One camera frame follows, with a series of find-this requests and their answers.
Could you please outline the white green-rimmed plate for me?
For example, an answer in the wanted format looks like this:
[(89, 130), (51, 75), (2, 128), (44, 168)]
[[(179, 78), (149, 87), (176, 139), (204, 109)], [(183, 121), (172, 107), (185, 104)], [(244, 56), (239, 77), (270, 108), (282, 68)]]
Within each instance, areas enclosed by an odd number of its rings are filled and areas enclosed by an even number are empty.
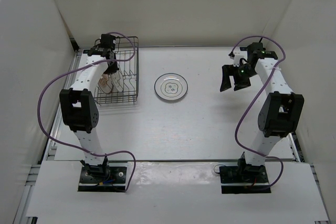
[(177, 73), (165, 73), (156, 79), (154, 92), (162, 101), (177, 102), (186, 96), (188, 83)]
[(123, 86), (124, 86), (123, 76), (119, 71), (111, 75), (111, 80), (116, 90), (118, 92), (123, 92)]

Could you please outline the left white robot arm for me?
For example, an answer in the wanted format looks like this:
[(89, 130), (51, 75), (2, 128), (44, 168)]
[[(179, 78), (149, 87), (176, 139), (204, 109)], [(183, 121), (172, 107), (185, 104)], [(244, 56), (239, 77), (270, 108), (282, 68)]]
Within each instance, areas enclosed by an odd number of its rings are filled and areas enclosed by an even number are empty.
[(99, 112), (92, 91), (111, 64), (100, 61), (114, 58), (113, 49), (91, 48), (87, 53), (87, 68), (80, 71), (69, 89), (63, 89), (59, 94), (63, 122), (74, 132), (80, 147), (85, 150), (85, 158), (80, 162), (88, 175), (98, 182), (108, 180), (110, 169), (105, 155), (96, 156), (103, 151), (96, 131)]

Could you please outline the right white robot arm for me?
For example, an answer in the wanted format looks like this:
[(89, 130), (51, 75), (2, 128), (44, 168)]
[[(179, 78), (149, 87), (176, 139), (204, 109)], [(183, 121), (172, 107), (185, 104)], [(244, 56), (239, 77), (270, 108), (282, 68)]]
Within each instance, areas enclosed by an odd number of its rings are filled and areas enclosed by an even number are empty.
[(287, 85), (276, 53), (266, 50), (261, 42), (247, 46), (247, 58), (233, 52), (229, 55), (234, 63), (222, 67), (220, 91), (248, 88), (250, 78), (258, 76), (263, 85), (257, 95), (265, 93), (267, 97), (258, 114), (258, 133), (252, 145), (244, 148), (237, 165), (222, 166), (219, 174), (224, 184), (267, 183), (266, 158), (280, 140), (296, 130), (305, 100)]

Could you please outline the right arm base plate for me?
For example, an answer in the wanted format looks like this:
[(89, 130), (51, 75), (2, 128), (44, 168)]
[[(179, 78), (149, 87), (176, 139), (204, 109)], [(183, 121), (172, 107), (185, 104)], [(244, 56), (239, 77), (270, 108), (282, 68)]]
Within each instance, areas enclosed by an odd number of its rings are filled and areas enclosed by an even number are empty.
[(215, 175), (220, 177), (222, 194), (270, 194), (269, 179), (265, 167), (260, 173), (243, 173), (238, 166), (215, 165)]

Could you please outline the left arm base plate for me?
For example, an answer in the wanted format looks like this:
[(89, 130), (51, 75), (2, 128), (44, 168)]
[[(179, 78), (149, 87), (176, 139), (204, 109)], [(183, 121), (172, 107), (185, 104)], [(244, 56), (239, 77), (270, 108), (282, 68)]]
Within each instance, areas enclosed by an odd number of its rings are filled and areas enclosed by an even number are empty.
[(122, 193), (126, 188), (127, 166), (127, 163), (110, 163), (103, 177), (93, 177), (82, 167), (77, 191)]

